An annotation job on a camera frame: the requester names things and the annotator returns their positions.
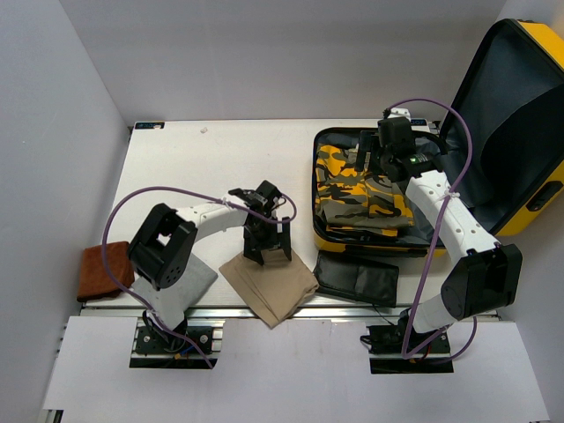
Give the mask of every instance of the white wall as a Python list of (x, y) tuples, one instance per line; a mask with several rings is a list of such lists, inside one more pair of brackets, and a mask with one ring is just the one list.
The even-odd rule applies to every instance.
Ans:
[[(530, 19), (564, 38), (564, 2), (508, 0), (499, 19)], [(564, 422), (564, 195), (554, 200), (522, 234), (507, 238), (523, 253), (516, 302), (501, 310), (517, 323), (553, 423)]]
[(505, 0), (61, 3), (132, 124), (380, 117), (406, 97), (451, 101)]
[(26, 423), (128, 133), (58, 1), (0, 1), (0, 40), (0, 421)]

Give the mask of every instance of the yellow camouflage shirt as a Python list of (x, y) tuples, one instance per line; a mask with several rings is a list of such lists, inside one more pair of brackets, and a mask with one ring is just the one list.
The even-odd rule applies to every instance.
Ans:
[(357, 172), (355, 162), (356, 150), (317, 148), (315, 213), (328, 230), (395, 237), (398, 228), (412, 226), (413, 213), (397, 185), (386, 176)]

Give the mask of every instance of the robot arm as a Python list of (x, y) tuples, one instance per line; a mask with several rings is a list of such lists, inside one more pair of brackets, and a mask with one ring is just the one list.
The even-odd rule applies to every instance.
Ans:
[[(405, 195), (436, 224), (444, 197), (451, 196), (439, 238), (449, 252), (454, 269), (441, 293), (419, 305), (413, 328), (417, 334), (437, 330), (515, 300), (522, 256), (515, 245), (502, 246), (471, 215), (456, 194), (449, 193), (447, 176), (431, 153), (417, 153), (411, 124), (404, 117), (378, 123), (378, 144), (371, 143), (371, 170), (386, 174)], [(446, 154), (446, 143), (429, 137)], [(404, 325), (407, 312), (400, 319)]]
[[(432, 170), (411, 178), (405, 194), (434, 226), (449, 188), (447, 176)], [(417, 333), (513, 303), (521, 253), (515, 245), (502, 246), (456, 196), (447, 204), (439, 238), (455, 267), (441, 293), (419, 305), (413, 321)]]
[(256, 190), (232, 189), (223, 203), (178, 210), (155, 205), (128, 248), (128, 258), (141, 277), (133, 286), (135, 291), (151, 304), (166, 326), (178, 329), (184, 324), (184, 311), (193, 298), (187, 293), (196, 289), (190, 278), (181, 279), (187, 266), (191, 266), (195, 242), (243, 226), (245, 257), (263, 264), (261, 251), (283, 249), (292, 260), (289, 219), (276, 223), (276, 209), (282, 199), (280, 191), (264, 181)]
[[(245, 257), (263, 264), (262, 250), (282, 248), (291, 260), (289, 222), (273, 225), (248, 213), (250, 209), (275, 219), (281, 199), (280, 191), (264, 181), (256, 190), (232, 189), (223, 204), (206, 203), (178, 211), (157, 204), (131, 241), (128, 258), (134, 271), (150, 281), (153, 289), (168, 288), (184, 273), (195, 242), (230, 227), (244, 226)], [(165, 243), (162, 237), (169, 239)]]

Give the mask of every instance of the folded brown cloth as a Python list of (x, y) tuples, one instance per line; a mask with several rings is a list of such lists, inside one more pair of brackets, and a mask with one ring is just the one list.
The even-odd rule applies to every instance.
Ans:
[[(117, 280), (128, 288), (133, 283), (133, 267), (127, 258), (126, 241), (108, 244), (108, 264)], [(77, 301), (85, 302), (102, 297), (115, 297), (120, 289), (109, 278), (102, 265), (102, 246), (97, 245), (85, 249), (80, 265), (80, 280), (78, 283)]]
[(240, 253), (219, 271), (256, 315), (273, 328), (313, 295), (319, 284), (293, 251), (291, 262), (281, 249), (263, 251), (263, 259), (261, 266)]

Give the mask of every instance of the tan cloth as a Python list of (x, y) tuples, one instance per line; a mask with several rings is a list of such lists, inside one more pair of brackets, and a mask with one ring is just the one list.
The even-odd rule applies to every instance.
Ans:
[(281, 249), (263, 251), (263, 259), (261, 266), (240, 253), (219, 271), (247, 305), (273, 328), (313, 295), (319, 284), (293, 251), (291, 262)]

